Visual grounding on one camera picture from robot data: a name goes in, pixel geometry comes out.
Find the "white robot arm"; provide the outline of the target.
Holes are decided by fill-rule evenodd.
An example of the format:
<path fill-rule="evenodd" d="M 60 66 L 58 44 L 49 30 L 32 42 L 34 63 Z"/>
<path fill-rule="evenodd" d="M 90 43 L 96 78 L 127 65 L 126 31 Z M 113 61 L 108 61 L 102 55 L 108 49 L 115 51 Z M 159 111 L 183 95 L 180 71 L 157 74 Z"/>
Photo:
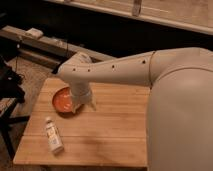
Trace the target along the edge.
<path fill-rule="evenodd" d="M 91 82 L 147 86 L 149 171 L 213 171 L 213 51 L 156 50 L 94 63 L 78 52 L 57 75 L 74 106 L 92 101 Z"/>

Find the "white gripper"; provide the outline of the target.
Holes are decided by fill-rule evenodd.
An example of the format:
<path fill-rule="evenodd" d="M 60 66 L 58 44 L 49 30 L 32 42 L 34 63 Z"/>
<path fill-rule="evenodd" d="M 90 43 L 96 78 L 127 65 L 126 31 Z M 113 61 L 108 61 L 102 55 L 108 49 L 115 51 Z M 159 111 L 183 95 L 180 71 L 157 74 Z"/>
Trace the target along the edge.
<path fill-rule="evenodd" d="M 96 101 L 92 99 L 92 91 L 88 83 L 72 83 L 70 85 L 72 112 L 75 113 L 81 105 L 88 105 L 96 111 Z"/>

